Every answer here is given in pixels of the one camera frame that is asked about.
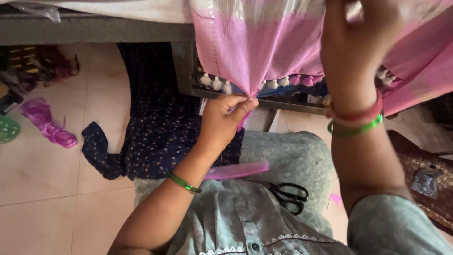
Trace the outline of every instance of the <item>red bangle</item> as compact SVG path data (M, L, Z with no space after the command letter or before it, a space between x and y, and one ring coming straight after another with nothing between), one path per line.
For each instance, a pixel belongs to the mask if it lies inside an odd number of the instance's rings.
M326 112L326 117L332 118L334 122L346 125L346 126L361 126L369 123L375 119L382 112L382 96L379 90L376 90L376 103L368 110L354 115L342 115L338 116L335 114L333 102L329 104L329 108Z

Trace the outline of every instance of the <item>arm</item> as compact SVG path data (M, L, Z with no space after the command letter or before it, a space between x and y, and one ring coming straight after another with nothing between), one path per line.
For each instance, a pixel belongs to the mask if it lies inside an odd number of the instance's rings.
M361 0L364 20L348 23L347 0L328 0L321 60L339 115L364 112L376 102L374 76L400 28L391 0ZM334 129L342 127L334 124ZM383 124L352 137L332 137L332 158L348 212L361 198L394 194L410 199L404 172Z
M173 173L198 188L211 165L233 139L242 118L258 105L243 96L220 96L204 110L196 145ZM228 109L237 108L228 113ZM193 199L191 191L166 179L132 212L122 226L110 255L145 255L167 244L178 230Z

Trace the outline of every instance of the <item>grey metal table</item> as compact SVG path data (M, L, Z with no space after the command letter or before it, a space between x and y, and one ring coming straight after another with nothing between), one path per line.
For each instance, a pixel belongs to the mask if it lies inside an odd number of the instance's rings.
M170 42L181 93L215 98L198 85L198 55L193 24L159 23L83 13L59 8L61 23L0 5L0 45ZM324 115L320 104L283 97L259 99L260 106Z

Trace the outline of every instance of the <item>hand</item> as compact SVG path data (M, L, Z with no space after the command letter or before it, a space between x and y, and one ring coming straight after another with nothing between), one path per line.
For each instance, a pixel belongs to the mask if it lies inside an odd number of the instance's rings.
M258 100L242 95L221 95L210 100L203 111L200 136L197 147L207 149L218 155L231 142L237 125L245 115L258 106Z
M376 101L374 76L403 26L392 0L361 0L363 20L348 23L350 0L327 0L321 61L336 111L361 112Z

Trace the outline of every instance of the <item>navy blue printed fabric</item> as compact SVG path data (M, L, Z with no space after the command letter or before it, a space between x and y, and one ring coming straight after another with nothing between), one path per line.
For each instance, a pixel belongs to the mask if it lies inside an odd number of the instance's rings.
M170 43L118 44L130 82L130 121L120 154L107 153L95 123L82 132L82 152L106 179L160 179L194 146L200 131L200 98L178 92ZM238 164L244 129L213 167Z

